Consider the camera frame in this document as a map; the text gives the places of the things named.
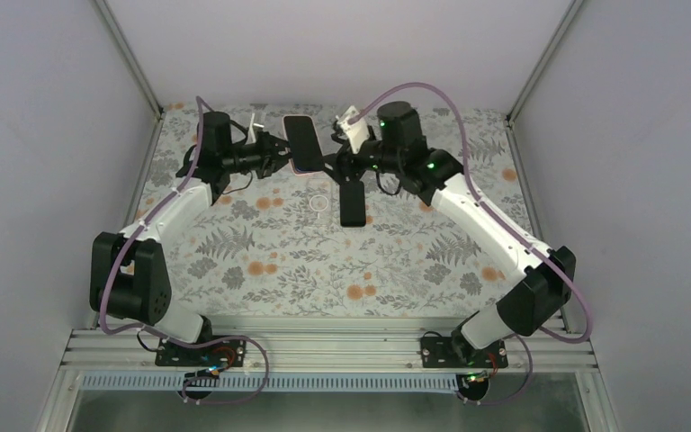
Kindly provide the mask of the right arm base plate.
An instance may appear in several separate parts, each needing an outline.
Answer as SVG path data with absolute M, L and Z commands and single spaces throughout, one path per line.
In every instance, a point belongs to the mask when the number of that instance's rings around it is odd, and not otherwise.
M 419 339 L 419 354 L 424 368 L 507 368 L 507 350 L 503 340 L 484 348 L 473 347 L 456 330 L 450 336 L 427 331 Z

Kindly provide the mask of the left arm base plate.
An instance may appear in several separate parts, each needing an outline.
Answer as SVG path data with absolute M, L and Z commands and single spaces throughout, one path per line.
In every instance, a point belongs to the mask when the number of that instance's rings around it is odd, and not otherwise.
M 242 367 L 247 350 L 245 340 L 232 339 L 204 348 L 187 348 L 172 342 L 160 342 L 155 365 L 161 367 Z

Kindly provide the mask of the clear phone case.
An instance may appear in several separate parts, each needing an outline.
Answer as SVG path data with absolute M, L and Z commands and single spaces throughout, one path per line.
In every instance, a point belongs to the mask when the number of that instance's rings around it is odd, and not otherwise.
M 325 229 L 331 225 L 333 184 L 325 175 L 309 177 L 304 194 L 305 225 Z

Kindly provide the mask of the pink phone case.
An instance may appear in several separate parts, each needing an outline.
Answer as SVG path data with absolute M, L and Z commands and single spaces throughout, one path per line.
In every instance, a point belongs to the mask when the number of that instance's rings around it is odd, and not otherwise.
M 296 176 L 307 176 L 324 170 L 324 158 L 320 153 L 293 152 L 291 170 Z

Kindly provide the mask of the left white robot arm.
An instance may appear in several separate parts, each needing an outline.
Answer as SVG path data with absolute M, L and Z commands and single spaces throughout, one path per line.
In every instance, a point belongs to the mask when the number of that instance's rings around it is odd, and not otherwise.
M 225 112 L 201 112 L 197 142 L 184 155 L 175 186 L 142 218 L 92 245 L 89 303 L 108 334 L 142 329 L 178 345 L 194 365 L 214 352 L 209 321 L 176 300 L 166 257 L 183 231 L 225 193 L 233 174 L 271 176 L 291 158 L 286 140 Z

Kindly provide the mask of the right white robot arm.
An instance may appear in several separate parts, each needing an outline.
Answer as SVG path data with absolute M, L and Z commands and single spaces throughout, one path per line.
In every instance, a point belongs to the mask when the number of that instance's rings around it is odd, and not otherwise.
M 457 157 L 429 147 L 419 114 L 409 103 L 386 103 L 377 117 L 379 128 L 374 130 L 350 107 L 333 123 L 331 138 L 341 147 L 324 157 L 324 168 L 340 186 L 342 225 L 365 224 L 365 172 L 395 175 L 402 190 L 454 221 L 487 251 L 513 284 L 501 299 L 452 331 L 453 359 L 473 366 L 493 343 L 533 335 L 571 298 L 573 253 L 532 237 L 473 185 Z

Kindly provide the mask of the black phone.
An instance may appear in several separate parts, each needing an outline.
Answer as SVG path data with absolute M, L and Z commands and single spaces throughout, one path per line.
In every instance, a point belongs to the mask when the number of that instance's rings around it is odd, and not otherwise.
M 286 115 L 283 117 L 283 130 L 291 154 L 320 153 L 319 136 L 313 119 L 308 115 Z
M 339 186 L 340 224 L 344 228 L 366 225 L 365 192 L 362 181 L 346 181 Z

